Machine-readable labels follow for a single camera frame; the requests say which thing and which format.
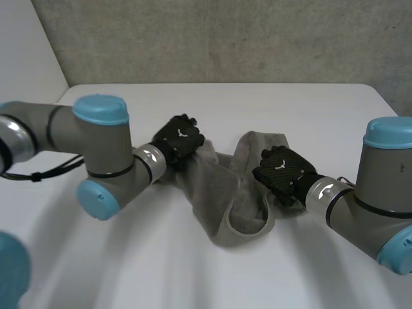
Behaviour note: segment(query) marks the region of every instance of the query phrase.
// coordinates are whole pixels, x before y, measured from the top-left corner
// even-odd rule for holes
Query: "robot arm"
[[[187,115],[173,117],[148,144],[131,145],[121,98],[92,95],[68,106],[9,102],[0,109],[0,172],[41,151],[80,154],[88,178],[77,188],[84,210],[108,220],[166,172],[181,167],[204,136]]]
[[[356,186],[319,175],[285,147],[262,152],[255,179],[285,207],[299,200],[309,213],[379,264],[412,272],[412,118],[368,124]]]

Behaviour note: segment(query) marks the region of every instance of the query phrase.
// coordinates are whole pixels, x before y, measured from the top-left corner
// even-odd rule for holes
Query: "white tabletop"
[[[219,152],[232,154],[250,130],[284,133],[321,174],[352,181],[366,124],[395,115],[360,84],[83,85],[59,103],[93,93],[124,98],[135,146],[187,113]],[[14,170],[42,171],[69,157],[42,153]],[[310,214],[224,249],[173,187],[154,185],[112,220],[94,220],[75,200],[84,177],[81,168],[42,183],[0,181],[0,229],[18,235],[33,259],[22,309],[411,306],[412,276],[390,273]]]

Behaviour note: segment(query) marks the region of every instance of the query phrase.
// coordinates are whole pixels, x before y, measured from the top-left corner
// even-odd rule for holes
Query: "gray concrete wall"
[[[70,84],[349,82],[412,115],[410,0],[32,0]]]

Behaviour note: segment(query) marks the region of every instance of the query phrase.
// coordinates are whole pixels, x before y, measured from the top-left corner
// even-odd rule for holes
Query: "gray towel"
[[[215,245],[233,247],[267,234],[275,218],[297,216],[304,207],[296,202],[283,207],[257,182],[252,170],[261,152],[288,142],[283,134],[248,132],[233,156],[217,153],[210,140],[190,158],[184,170],[168,170],[160,179],[179,187],[193,206],[193,213]]]

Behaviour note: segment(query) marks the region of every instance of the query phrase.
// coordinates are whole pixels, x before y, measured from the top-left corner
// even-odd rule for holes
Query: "blue joint cap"
[[[399,275],[412,272],[412,225],[398,232],[381,248],[377,262]]]
[[[99,126],[129,123],[126,103],[113,95],[88,95],[79,98],[72,109],[77,118]]]
[[[5,107],[7,104],[11,103],[12,101],[8,101],[8,102],[4,102],[4,103],[0,103],[0,109]]]
[[[365,145],[379,149],[412,149],[412,117],[384,117],[369,122]]]
[[[17,309],[30,283],[30,257],[21,242],[0,232],[0,307]]]
[[[120,212],[116,198],[105,187],[92,180],[84,180],[77,187],[77,200],[90,216],[102,221]]]

